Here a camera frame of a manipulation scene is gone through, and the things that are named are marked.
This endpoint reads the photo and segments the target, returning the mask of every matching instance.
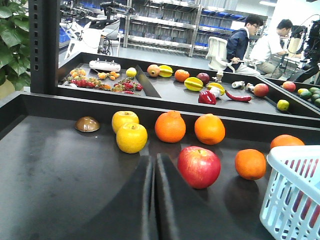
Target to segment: wall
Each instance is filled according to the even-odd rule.
[[[320,19],[319,14],[320,0],[314,2],[307,2],[306,0],[278,0],[269,28],[275,29],[282,19],[290,19],[293,25],[308,27],[312,20]]]

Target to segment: green plant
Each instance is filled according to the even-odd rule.
[[[30,86],[28,0],[0,0],[0,85],[6,79],[16,90]]]

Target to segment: dark jacket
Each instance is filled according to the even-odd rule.
[[[247,51],[249,39],[247,31],[243,28],[233,31],[230,35],[228,42],[226,44],[227,55],[226,59],[231,62],[231,59],[236,57],[240,58],[240,60],[244,59],[245,53]],[[239,68],[241,63],[232,64],[235,70]],[[232,72],[232,70],[227,67],[225,69],[226,72]]]

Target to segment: black pole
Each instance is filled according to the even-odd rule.
[[[29,0],[32,93],[55,95],[58,85],[60,1]]]

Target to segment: yellow apple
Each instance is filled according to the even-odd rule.
[[[139,118],[133,111],[117,111],[112,116],[112,129],[116,134],[118,129],[126,123],[139,124]]]
[[[116,144],[121,151],[127,154],[135,154],[141,151],[147,140],[146,128],[138,123],[125,123],[116,132]]]

